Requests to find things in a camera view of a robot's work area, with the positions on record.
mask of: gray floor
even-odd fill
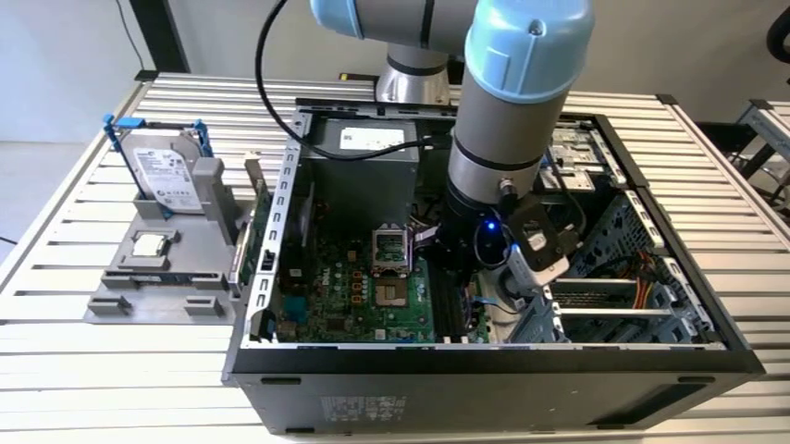
[[[0,236],[22,238],[85,149],[82,143],[0,142]],[[0,263],[13,248],[0,241]]]

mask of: aluminum slatted table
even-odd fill
[[[271,81],[269,88],[285,115],[294,110],[295,96],[373,97],[371,85],[362,82]],[[321,442],[790,442],[786,226],[678,106],[649,95],[577,92],[566,110],[610,117],[768,375],[642,433],[335,437]],[[137,85],[117,114],[185,123],[202,118],[237,196],[253,196],[242,165],[250,151],[261,153],[267,180],[275,183],[286,136],[251,81],[162,74]],[[0,326],[0,431],[8,432],[0,441],[290,442],[269,435],[241,390],[221,384],[231,327],[82,323],[135,215],[134,195],[123,160],[98,136],[0,267],[0,319],[8,321]]]

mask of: hard drive label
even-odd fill
[[[174,212],[201,211],[201,199],[185,157],[173,150],[135,148],[143,179],[157,201]]]

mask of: blue clip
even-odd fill
[[[122,159],[123,162],[126,163],[126,167],[130,170],[130,173],[133,174],[133,180],[135,181],[135,185],[138,186],[138,193],[139,193],[139,198],[145,199],[146,197],[146,192],[143,191],[143,187],[141,185],[141,182],[138,181],[138,176],[135,176],[135,173],[133,172],[133,166],[129,163],[129,159],[126,158],[126,153],[125,150],[122,149],[122,141],[119,140],[118,135],[115,134],[115,130],[121,129],[121,130],[133,130],[137,128],[143,128],[146,126],[146,120],[143,120],[142,118],[137,118],[137,117],[122,117],[118,120],[118,126],[113,125],[113,120],[115,120],[115,116],[113,116],[111,114],[105,114],[105,134],[107,135],[107,138],[110,139],[110,143],[113,144],[113,149],[122,155]],[[167,208],[162,203],[159,204],[159,209],[162,210],[162,216],[166,219],[170,219],[174,216],[174,211]]]
[[[214,157],[214,150],[211,149],[211,140],[209,139],[209,127],[202,119],[195,120],[193,128],[198,131],[201,138],[201,152],[205,157]]]
[[[119,121],[115,122],[115,127],[122,130],[137,130],[139,128],[146,128],[146,126],[146,119],[139,117],[121,117]]]

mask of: white label sticker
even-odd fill
[[[378,151],[403,143],[402,129],[345,128],[341,132],[341,150]]]
[[[135,157],[157,201],[175,212],[203,210],[182,154],[174,150],[135,148]]]

